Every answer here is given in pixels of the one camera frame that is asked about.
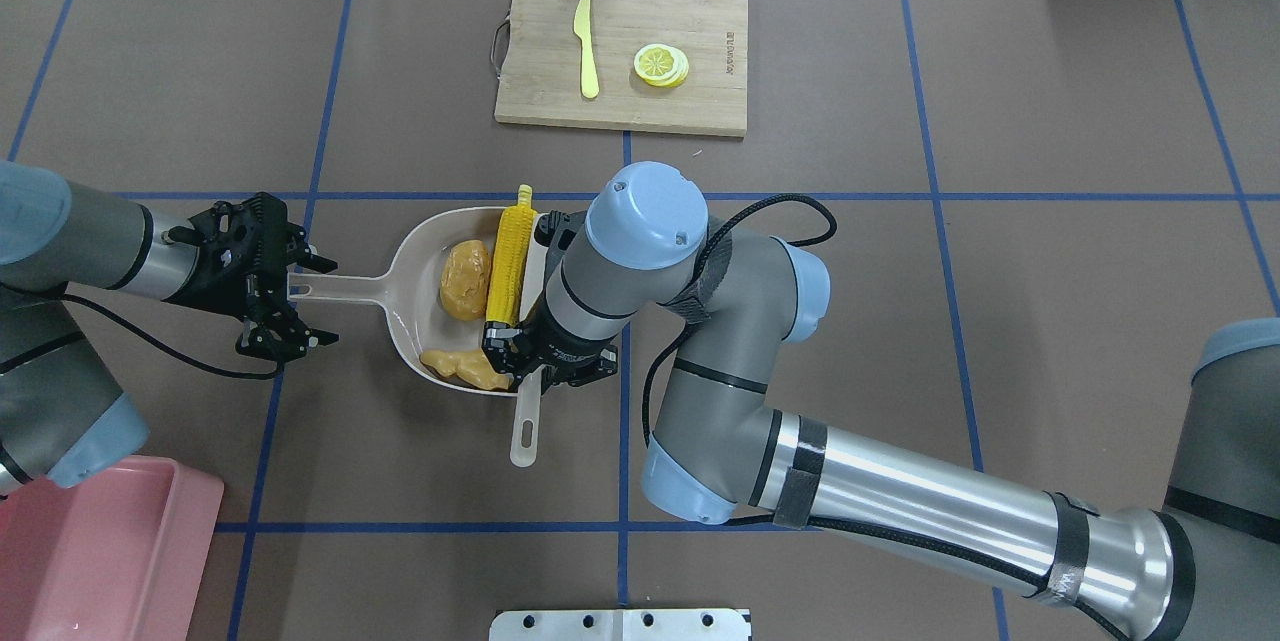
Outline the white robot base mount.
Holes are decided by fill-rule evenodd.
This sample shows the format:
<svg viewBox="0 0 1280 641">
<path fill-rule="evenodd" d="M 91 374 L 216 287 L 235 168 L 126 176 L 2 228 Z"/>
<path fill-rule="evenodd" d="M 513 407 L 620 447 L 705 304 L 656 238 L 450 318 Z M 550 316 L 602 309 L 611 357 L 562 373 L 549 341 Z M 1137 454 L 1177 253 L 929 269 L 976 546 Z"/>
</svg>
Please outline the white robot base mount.
<svg viewBox="0 0 1280 641">
<path fill-rule="evenodd" d="M 502 612 L 489 640 L 753 640 L 749 610 L 732 608 Z"/>
</svg>

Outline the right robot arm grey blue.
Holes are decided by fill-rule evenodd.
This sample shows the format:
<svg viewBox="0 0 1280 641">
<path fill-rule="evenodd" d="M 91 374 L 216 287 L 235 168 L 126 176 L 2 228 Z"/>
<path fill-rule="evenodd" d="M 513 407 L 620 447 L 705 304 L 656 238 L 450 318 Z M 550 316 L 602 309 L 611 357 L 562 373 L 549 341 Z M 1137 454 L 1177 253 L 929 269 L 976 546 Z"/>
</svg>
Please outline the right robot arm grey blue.
<svg viewBox="0 0 1280 641">
<path fill-rule="evenodd" d="M 915 454 L 992 473 L 1042 503 L 1065 493 L 1114 516 L 1164 505 L 1187 409 L 1234 354 L 1210 368 L 1204 342 L 1240 319 L 1277 316 L 1277 200 L 1230 187 L 1160 193 L 1142 173 L 1110 191 L 945 191 L 936 162 L 908 191 L 851 191 L 849 173 L 764 173 L 735 180 L 690 164 L 710 187 L 705 209 L 731 214 L 794 186 L 832 214 L 814 244 L 831 278 L 824 319 L 808 340 L 746 360 L 772 409 Z M 664 408 L 669 367 L 646 371 L 682 321 L 628 267 L 576 269 L 561 305 L 630 313 L 614 328 L 618 374 L 556 386 L 544 409 L 539 500 L 589 505 L 585 521 L 552 512 L 521 525 L 548 541 L 540 590 L 517 608 L 731 605 L 751 612 L 758 638 L 1102 640 L 1073 608 L 997 586 L 974 566 L 942 569 L 914 548 L 899 555 L 826 530 L 754 525 L 717 530 L 652 505 L 643 491 L 643 398 L 658 430 L 707 450 L 728 438 L 690 400 Z"/>
</svg>

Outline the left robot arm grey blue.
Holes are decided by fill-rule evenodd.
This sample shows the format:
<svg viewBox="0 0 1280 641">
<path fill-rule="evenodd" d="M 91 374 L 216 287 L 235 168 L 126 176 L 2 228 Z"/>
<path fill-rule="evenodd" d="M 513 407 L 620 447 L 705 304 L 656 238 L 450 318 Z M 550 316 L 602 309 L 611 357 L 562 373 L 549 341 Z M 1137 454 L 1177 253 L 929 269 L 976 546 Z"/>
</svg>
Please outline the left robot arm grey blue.
<svg viewBox="0 0 1280 641">
<path fill-rule="evenodd" d="M 257 193 L 191 218 L 4 162 L 1 171 L 3 494 L 46 479 L 70 489 L 136 453 L 148 426 L 69 312 L 101 305 L 78 284 L 242 322 L 236 351 L 291 360 L 337 342 L 288 299 L 288 273 L 332 273 L 283 200 Z"/>
</svg>

